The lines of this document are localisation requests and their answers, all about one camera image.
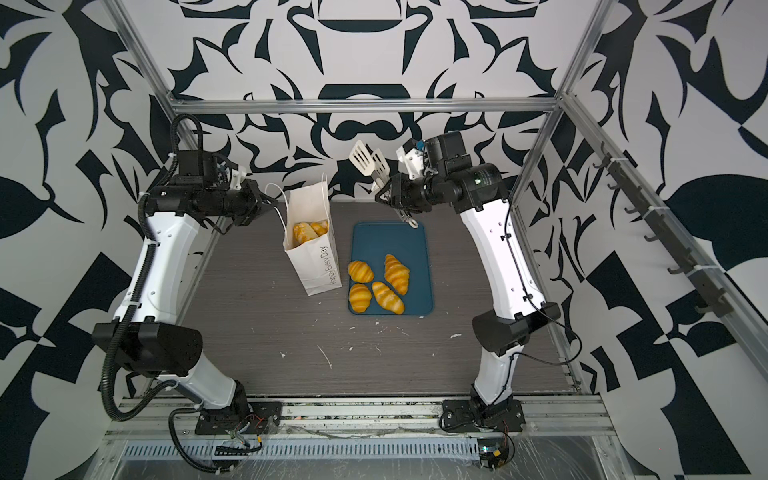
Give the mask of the flaky fake pastry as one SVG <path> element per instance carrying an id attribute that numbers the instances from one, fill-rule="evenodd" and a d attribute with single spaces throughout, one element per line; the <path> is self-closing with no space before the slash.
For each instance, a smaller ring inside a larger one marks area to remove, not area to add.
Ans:
<path id="1" fill-rule="evenodd" d="M 293 226 L 294 246 L 298 247 L 308 241 L 317 239 L 319 235 L 310 223 L 299 222 Z"/>

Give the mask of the white paper gift bag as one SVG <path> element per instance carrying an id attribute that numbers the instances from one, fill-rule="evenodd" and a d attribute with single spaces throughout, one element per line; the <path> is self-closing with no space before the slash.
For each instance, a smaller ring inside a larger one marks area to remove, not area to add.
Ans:
<path id="1" fill-rule="evenodd" d="M 308 296 L 317 295 L 342 287 L 334 229 L 329 202 L 327 178 L 312 185 L 294 190 L 284 190 L 275 183 L 270 188 L 281 194 L 284 208 L 277 207 L 283 229 L 283 250 L 288 256 Z M 299 222 L 328 220 L 328 232 L 298 247 L 294 246 L 293 226 Z"/>

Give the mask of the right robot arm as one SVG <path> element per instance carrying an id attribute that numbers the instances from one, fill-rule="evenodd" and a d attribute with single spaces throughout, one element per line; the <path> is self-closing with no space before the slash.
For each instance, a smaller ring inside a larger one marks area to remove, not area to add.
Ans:
<path id="1" fill-rule="evenodd" d="M 373 181 L 376 202 L 416 226 L 415 215 L 447 204 L 459 215 L 479 252 L 493 307 L 473 320 L 482 347 L 472 396 L 481 410 L 506 403 L 512 377 L 530 335 L 557 319 L 557 304 L 545 299 L 513 226 L 512 202 L 499 169 L 476 165 L 460 133 L 407 141 L 397 152 L 401 171 L 393 173 L 383 154 L 355 143 L 352 165 Z"/>

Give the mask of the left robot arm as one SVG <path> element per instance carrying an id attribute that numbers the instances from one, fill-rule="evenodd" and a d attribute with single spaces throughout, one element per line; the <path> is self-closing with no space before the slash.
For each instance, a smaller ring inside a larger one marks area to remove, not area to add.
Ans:
<path id="1" fill-rule="evenodd" d="M 276 206 L 276 200 L 249 179 L 238 188 L 173 180 L 141 198 L 139 220 L 145 238 L 133 279 L 114 319 L 97 324 L 92 332 L 94 343 L 106 354 L 100 393 L 112 420 L 136 417 L 166 388 L 207 412 L 240 419 L 248 415 L 243 385 L 205 356 L 199 331 L 180 325 L 179 291 L 194 240 L 205 224 L 229 218 L 235 226 L 247 226 Z M 128 411 L 115 400 L 120 368 L 159 382 Z"/>

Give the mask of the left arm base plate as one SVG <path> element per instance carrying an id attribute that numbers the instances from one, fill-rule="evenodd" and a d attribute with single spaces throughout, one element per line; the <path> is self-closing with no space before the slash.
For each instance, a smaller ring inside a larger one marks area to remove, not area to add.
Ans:
<path id="1" fill-rule="evenodd" d="M 283 403 L 279 401 L 250 402 L 243 413 L 233 408 L 203 409 L 195 427 L 197 435 L 224 435 L 236 430 L 246 435 L 266 434 L 281 423 Z"/>

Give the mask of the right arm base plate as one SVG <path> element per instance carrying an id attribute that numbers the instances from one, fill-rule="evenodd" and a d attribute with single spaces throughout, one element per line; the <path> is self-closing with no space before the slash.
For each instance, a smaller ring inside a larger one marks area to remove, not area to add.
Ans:
<path id="1" fill-rule="evenodd" d="M 521 403 L 512 397 L 490 406 L 485 406 L 479 398 L 471 398 L 444 400 L 438 425 L 447 433 L 517 433 L 525 428 L 526 419 Z"/>

